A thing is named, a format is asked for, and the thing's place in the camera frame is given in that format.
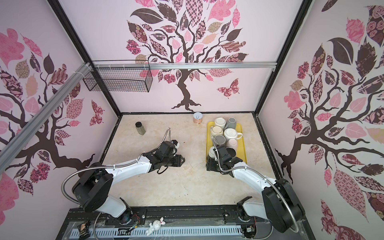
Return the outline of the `grey mug front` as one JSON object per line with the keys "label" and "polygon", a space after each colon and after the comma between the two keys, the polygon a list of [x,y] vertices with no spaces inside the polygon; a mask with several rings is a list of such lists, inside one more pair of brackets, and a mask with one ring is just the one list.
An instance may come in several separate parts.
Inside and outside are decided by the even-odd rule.
{"label": "grey mug front", "polygon": [[213,144],[216,147],[224,146],[226,144],[226,138],[223,135],[216,135],[213,137]]}

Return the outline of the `black mug white base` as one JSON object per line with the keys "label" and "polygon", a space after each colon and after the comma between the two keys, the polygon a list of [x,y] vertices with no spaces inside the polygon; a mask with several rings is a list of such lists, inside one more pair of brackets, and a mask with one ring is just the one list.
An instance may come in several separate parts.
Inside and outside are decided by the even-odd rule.
{"label": "black mug white base", "polygon": [[208,152],[208,157],[210,159],[215,159],[215,157],[216,157],[215,147],[210,147],[209,152]]}

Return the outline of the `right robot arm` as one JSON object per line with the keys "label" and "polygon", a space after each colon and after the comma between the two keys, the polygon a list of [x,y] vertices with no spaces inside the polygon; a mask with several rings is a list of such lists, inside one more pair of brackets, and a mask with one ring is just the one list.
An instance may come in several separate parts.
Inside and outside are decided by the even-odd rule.
{"label": "right robot arm", "polygon": [[299,232],[299,223],[305,216],[305,210],[292,185],[286,179],[273,179],[249,167],[238,157],[232,157],[225,146],[216,144],[217,137],[212,136],[214,159],[207,166],[223,175],[240,180],[262,196],[261,203],[245,200],[241,207],[249,217],[268,220],[280,233],[288,229]]}

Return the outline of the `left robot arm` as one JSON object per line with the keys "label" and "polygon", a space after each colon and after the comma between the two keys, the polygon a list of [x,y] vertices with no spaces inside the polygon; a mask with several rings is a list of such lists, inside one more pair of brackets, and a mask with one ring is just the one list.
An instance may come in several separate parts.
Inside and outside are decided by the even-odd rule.
{"label": "left robot arm", "polygon": [[179,143],[171,139],[167,128],[162,142],[153,150],[140,154],[136,159],[117,165],[95,164],[66,177],[61,185],[65,198],[79,205],[84,212],[99,212],[127,225],[134,216],[132,208],[123,198],[110,195],[113,185],[128,178],[155,172],[163,174],[168,168],[179,168],[185,158],[178,155]]}

